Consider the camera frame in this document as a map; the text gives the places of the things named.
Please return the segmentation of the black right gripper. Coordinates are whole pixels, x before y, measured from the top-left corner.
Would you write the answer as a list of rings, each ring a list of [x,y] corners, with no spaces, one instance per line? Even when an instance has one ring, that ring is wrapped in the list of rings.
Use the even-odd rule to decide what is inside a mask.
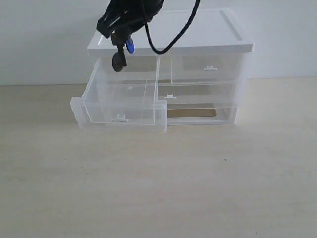
[[[162,9],[162,0],[112,0],[103,16],[97,21],[96,30],[104,37],[119,28],[132,34],[150,22]]]

